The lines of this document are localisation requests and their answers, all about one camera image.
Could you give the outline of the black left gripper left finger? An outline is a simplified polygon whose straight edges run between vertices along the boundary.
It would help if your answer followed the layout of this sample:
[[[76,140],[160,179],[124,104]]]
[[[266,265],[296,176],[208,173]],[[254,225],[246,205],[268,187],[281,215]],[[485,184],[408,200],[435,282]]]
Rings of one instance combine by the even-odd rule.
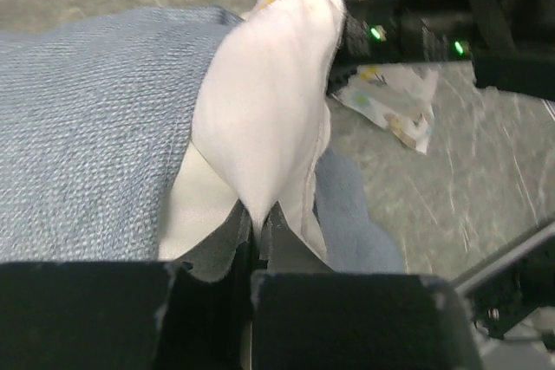
[[[4,369],[237,369],[251,220],[241,204],[171,262],[1,266]]]

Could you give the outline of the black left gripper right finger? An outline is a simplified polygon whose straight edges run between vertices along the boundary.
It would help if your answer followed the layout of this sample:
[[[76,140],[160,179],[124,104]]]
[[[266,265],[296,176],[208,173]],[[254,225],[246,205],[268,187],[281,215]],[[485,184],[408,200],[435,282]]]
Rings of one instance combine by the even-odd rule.
[[[253,368],[482,368],[463,303],[445,280],[332,271],[277,207],[258,250],[251,277]]]

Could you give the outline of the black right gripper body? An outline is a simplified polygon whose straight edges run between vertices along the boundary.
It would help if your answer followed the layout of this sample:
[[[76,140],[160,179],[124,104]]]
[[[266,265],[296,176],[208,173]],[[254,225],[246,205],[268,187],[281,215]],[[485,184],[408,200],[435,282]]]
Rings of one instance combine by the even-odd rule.
[[[334,66],[469,61],[477,88],[554,94],[554,0],[350,0]]]

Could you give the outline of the white pillow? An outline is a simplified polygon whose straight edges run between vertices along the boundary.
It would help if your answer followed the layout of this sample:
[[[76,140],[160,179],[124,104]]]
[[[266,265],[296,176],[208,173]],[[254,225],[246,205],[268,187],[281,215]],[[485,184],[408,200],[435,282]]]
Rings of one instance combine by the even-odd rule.
[[[159,259],[187,253],[241,202],[255,231],[275,204],[319,259],[316,164],[330,142],[325,90],[343,0],[276,0],[219,45],[202,82],[190,143],[160,221]]]

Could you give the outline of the blue pillowcase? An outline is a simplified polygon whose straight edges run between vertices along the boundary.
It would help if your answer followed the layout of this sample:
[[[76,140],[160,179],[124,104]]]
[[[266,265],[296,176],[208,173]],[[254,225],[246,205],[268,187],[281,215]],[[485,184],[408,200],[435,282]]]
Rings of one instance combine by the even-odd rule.
[[[202,82],[243,21],[218,7],[140,9],[2,35],[2,261],[171,262],[198,246],[159,259],[160,221]],[[369,218],[360,172],[330,143],[312,211],[327,248],[313,255],[329,269],[403,272]],[[256,252],[262,229],[251,220]]]

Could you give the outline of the floral patterned pillow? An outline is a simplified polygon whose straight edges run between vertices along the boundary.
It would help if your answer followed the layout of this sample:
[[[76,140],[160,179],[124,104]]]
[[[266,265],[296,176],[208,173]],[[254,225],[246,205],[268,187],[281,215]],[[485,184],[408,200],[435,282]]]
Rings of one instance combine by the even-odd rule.
[[[275,0],[257,0],[261,10]],[[329,93],[344,106],[390,131],[405,146],[425,154],[434,127],[432,100],[439,73],[407,65],[334,69]]]

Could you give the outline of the aluminium mounting rail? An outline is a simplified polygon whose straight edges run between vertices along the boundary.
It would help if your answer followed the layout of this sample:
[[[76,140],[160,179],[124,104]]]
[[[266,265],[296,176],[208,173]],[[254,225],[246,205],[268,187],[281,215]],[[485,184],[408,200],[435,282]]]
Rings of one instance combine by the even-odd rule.
[[[554,349],[554,330],[528,324],[531,335],[509,332],[539,308],[554,306],[554,221],[493,253],[454,280],[467,305],[469,321],[478,334],[507,344],[540,342]]]

